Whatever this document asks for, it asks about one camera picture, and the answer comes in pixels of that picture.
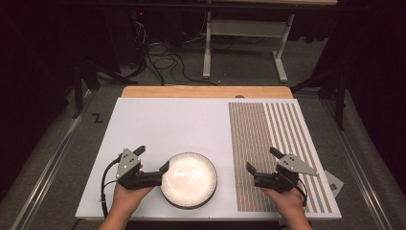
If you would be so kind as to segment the grey marker card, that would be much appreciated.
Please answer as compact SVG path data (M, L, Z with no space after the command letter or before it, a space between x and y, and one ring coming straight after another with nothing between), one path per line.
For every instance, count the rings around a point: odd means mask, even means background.
M337 196L343 188L344 182L328 171L325 171L325 175L327 177L329 188L333 194Z

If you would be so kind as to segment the white desk frame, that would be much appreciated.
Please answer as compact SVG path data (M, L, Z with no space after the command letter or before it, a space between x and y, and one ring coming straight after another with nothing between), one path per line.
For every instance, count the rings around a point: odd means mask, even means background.
M279 48L272 52L272 59L275 63L280 82L288 82L288 77L282 63L282 53L290 34L294 18L294 14L289 14L287 19L283 22L212 19L212 13L208 11L206 13L206 38L202 77L204 79L211 77L211 43L213 35L250 36L279 38L281 40Z

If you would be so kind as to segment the metal floor rail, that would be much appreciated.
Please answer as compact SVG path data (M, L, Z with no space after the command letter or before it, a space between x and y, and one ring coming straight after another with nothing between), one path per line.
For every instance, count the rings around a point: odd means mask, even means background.
M4 208L13 211L8 230L29 229L66 155L69 142L81 121L82 110L93 96L91 90L86 90L80 96L82 105L78 105L75 95L68 94L68 107L45 131L3 202Z
M351 173L357 183L358 189L372 215L375 225L379 230L393 230L393 227L388 220L388 217L383 210L381 202L378 199L377 193L374 191L370 180L362 168L361 161L357 158L350 139L343 129L338 126L335 120L335 112L333 105L328 100L321 100L321 105L327 112L327 115L334 126L335 132L338 134L341 144L344 147L344 152L348 164L350 165Z

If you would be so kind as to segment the black stand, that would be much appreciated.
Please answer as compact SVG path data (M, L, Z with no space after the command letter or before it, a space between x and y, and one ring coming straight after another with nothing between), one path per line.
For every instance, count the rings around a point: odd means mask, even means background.
M74 118L77 118L84 110L85 96L83 95L83 86L86 85L87 89L90 91L100 89L101 83L99 82L98 73L102 73L113 81L117 81L125 85L138 84L137 81L127 79L114 71L110 71L102 67L94 61L79 61L75 67L74 77L74 96L76 106Z
M345 108L346 77L338 70L328 70L325 73L318 74L315 77L304 80L292 87L292 93L314 85L319 85L318 96L320 99L334 99L334 120L337 126L343 130L343 116Z

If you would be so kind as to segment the wooden table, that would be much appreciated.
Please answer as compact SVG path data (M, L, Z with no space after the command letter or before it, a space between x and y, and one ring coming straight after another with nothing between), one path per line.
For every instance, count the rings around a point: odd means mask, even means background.
M123 98L276 98L292 99L286 86L127 86Z

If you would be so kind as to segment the white plate with streaked rim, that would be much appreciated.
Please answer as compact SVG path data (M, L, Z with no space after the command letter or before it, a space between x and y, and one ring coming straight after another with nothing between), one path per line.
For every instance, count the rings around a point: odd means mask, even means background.
M215 193L216 187L214 164L197 152L182 152L169 160L169 170L163 175L161 192L193 197Z
M165 200L173 207L182 210L193 210L207 204L214 196L214 193L208 195L195 195L193 197L183 197L177 194L163 194L163 196Z

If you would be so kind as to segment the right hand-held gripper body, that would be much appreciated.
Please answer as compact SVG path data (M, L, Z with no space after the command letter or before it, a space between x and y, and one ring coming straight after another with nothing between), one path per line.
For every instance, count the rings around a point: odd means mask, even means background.
M294 154L274 153L277 158L276 171L272 173L254 170L254 186L275 190L278 193L288 192L295 188L299 174L318 176L318 172Z

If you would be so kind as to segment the dark computer tower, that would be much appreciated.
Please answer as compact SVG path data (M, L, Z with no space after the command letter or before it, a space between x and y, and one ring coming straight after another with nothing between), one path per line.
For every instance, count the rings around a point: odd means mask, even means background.
M136 65L140 65L147 54L148 29L146 16L144 11L130 10L128 13L132 41L135 45Z

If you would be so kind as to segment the person's left hand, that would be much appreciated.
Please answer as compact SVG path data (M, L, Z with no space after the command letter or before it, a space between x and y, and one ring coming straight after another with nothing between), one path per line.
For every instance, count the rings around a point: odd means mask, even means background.
M122 185L115 186L112 205L106 220L126 223L141 204L142 199L152 191L152 187L128 190Z

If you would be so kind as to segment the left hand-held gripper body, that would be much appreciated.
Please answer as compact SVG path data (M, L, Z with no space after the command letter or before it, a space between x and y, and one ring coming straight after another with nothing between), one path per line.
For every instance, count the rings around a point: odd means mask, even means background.
M143 172L141 158L133 151L124 149L122 152L116 172L117 182L128 190L161 186L163 175L160 172Z

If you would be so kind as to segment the brown striped placemat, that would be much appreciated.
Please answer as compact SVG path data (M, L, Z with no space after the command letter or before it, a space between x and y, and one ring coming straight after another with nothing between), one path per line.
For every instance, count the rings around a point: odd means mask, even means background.
M296 101L230 103L229 114L239 211L275 210L272 201L254 186L254 177L246 170L246 165L250 163L260 173L273 173L277 158L269 151L270 148L298 156L318 173L316 176L299 176L308 191L305 210L309 214L319 217L337 211L319 156Z

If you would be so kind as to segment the person's right hand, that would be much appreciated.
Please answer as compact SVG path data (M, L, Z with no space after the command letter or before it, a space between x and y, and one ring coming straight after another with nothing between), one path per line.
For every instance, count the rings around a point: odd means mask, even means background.
M293 226L306 220L302 195L297 190L292 189L283 193L267 188L261 190L274 202L277 211L287 224Z

